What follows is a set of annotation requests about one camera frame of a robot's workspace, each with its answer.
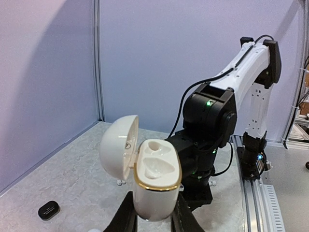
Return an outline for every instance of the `white earbud case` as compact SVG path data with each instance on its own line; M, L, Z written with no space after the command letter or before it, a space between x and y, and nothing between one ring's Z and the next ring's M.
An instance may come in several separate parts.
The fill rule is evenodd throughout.
M100 143L103 168L113 177L127 180L134 171L133 201L138 215L149 221L163 220L173 212L182 179L174 146L159 139L145 140L137 150L139 118L116 120Z

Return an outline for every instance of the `open case lid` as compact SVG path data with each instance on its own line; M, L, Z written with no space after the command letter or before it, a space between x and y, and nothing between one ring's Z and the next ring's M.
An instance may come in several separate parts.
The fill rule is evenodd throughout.
M116 120L104 133L99 149L101 164L111 176L126 180L130 163L136 157L139 117L130 115Z

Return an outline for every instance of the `black cable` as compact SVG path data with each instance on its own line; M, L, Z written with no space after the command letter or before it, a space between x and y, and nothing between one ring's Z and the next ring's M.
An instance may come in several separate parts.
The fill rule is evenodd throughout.
M253 49L253 45L251 45L250 47L249 47L249 49L242 55L242 57L239 59L239 61L235 64L235 68L237 68L239 65L240 65L240 63L242 62L242 60L243 59L245 59L245 57L247 56L247 54Z
M230 142L228 142L228 143L229 143L230 146L231 146L231 159L230 159L230 163L228 164L228 167L227 167L224 171L219 172L219 173L215 173L215 174L213 174L212 176L219 176L219 175L222 175L223 173L225 173L225 172L231 167L231 164L232 164L232 161L233 161L233 154L234 154L234 152L233 152L232 144L231 144Z
M184 100L185 96L187 95L187 93L189 92L189 90L192 89L194 86L200 85L202 83L219 80L220 78L222 78L225 75L229 74L233 70L234 70L233 68L230 68L229 70L227 70L226 72L224 72L221 75L218 75L218 76L215 76L215 77L212 77L212 78L208 78L208 79L205 79L205 80L201 80L201 81L195 82L194 84L192 84L189 88L187 88L185 90L185 92L183 93L182 99L180 101L180 106L179 106L178 115L177 115L177 119L176 119L175 125L174 125L172 131L170 132L168 138L172 136L172 134L174 133L174 131L175 131L176 127L177 127L177 124L178 124L178 121L179 121L179 118L180 118L180 115L181 115L181 112L182 112L183 100Z
M263 165L263 168L262 168L262 170L261 170L261 172L260 172L260 176L261 176L261 174L263 174L263 172L265 171L265 169L266 169L266 162L267 162L267 156L266 156L266 154L265 154L265 151L263 151L262 152L262 154L263 154L263 157L264 157L264 165Z
M261 35L259 38L257 38L254 43L256 44L260 39L264 38L264 37L269 37L271 38L271 40L274 40L274 37L270 36L270 35Z

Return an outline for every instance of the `white wall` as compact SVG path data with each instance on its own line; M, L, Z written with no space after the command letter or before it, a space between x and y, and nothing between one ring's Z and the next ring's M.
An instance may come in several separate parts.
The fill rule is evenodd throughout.
M96 121L92 1L0 3L0 192Z
M280 141L302 54L301 2L103 1L100 33L106 120L138 114L142 128L170 132L189 85L220 72L238 53L242 36L270 34L279 41L282 75L271 95L267 138ZM239 112L238 135L247 124L249 105L248 99Z

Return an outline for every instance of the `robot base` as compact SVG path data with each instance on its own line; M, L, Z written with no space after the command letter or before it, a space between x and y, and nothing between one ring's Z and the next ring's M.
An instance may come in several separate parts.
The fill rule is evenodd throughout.
M180 194L185 199L191 212L205 204L211 204L213 199L209 185L206 185L203 191L186 191L186 189L184 189Z

